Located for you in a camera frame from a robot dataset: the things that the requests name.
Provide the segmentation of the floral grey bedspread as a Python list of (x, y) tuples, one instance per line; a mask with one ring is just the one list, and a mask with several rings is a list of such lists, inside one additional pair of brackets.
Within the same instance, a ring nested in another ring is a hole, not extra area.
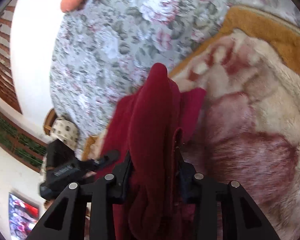
[(233, 5), (271, 12), (300, 28), (292, 0), (84, 0), (64, 15), (50, 92), (59, 116), (79, 131), (76, 152), (107, 125), (117, 101), (160, 62), (175, 67), (221, 27)]

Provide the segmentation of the orange floral plush blanket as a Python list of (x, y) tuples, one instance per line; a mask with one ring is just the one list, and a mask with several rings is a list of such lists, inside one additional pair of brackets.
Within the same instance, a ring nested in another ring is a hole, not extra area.
[(252, 12), (238, 30), (217, 36), (171, 80), (180, 92), (205, 91), (193, 135), (178, 147), (183, 160), (217, 182), (238, 181), (279, 239), (300, 238), (300, 72), (284, 64), (275, 38), (289, 31)]

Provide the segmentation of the dark red garment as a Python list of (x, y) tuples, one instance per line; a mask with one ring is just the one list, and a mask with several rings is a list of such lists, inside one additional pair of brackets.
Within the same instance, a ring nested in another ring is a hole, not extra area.
[(130, 192), (113, 206), (117, 239), (192, 239), (195, 206), (177, 190), (178, 147), (194, 133), (205, 91), (180, 92), (163, 64), (154, 64), (145, 84), (118, 103), (102, 148), (129, 153)]

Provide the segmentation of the cream dotted pillow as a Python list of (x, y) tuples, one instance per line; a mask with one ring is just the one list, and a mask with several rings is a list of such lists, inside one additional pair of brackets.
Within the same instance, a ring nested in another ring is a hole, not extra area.
[(78, 128), (74, 123), (58, 117), (51, 127), (50, 137), (60, 140), (74, 151), (78, 141)]

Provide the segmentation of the colourful wall picture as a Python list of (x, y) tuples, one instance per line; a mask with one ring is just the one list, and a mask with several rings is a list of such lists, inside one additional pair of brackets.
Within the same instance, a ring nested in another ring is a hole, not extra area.
[(9, 193), (8, 218), (11, 239), (27, 239), (39, 220), (39, 207)]

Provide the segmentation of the wooden bedside stool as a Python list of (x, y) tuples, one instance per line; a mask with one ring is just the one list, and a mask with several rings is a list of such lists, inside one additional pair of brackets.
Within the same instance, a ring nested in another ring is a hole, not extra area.
[(43, 129), (46, 135), (50, 135), (53, 123), (57, 119), (57, 114), (55, 112), (55, 109), (50, 109), (49, 113), (47, 114), (44, 123), (43, 123)]

